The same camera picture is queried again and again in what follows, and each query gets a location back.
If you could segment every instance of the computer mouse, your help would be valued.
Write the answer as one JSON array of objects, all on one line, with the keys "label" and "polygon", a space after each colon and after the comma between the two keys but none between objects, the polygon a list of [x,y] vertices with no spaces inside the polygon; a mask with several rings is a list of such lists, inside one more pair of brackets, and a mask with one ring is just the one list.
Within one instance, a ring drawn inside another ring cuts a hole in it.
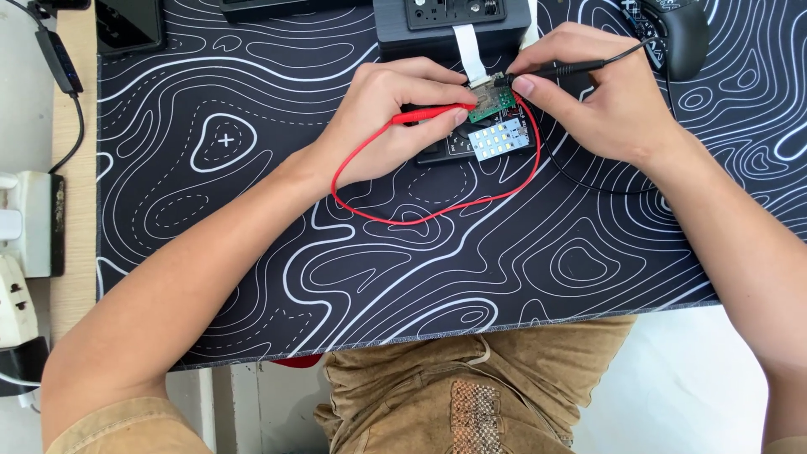
[{"label": "computer mouse", "polygon": [[636,37],[646,40],[658,36],[663,45],[647,46],[650,63],[666,70],[671,81],[694,78],[709,53],[709,23],[697,0],[622,0],[622,14],[630,22]]}]

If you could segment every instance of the desk mat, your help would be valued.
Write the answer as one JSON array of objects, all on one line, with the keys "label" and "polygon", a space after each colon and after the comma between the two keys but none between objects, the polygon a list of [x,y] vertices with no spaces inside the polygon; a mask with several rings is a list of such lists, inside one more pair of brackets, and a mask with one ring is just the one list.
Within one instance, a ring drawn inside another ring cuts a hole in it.
[{"label": "desk mat", "polygon": [[[704,7],[709,60],[696,80],[672,85],[679,119],[807,239],[807,3]],[[99,62],[99,296],[316,139],[355,68],[378,58],[371,8],[238,26],[214,0],[165,0],[165,12],[164,52]],[[609,0],[545,0],[538,16],[542,33],[574,20],[629,34]],[[565,87],[592,90],[577,85]],[[541,126],[572,174],[616,189],[648,184],[581,149],[550,117]],[[514,188],[532,159],[407,163],[341,193],[383,216],[422,216]],[[368,222],[321,200],[266,251],[176,369],[716,303],[657,191],[597,194],[545,157],[521,193],[422,225]]]}]

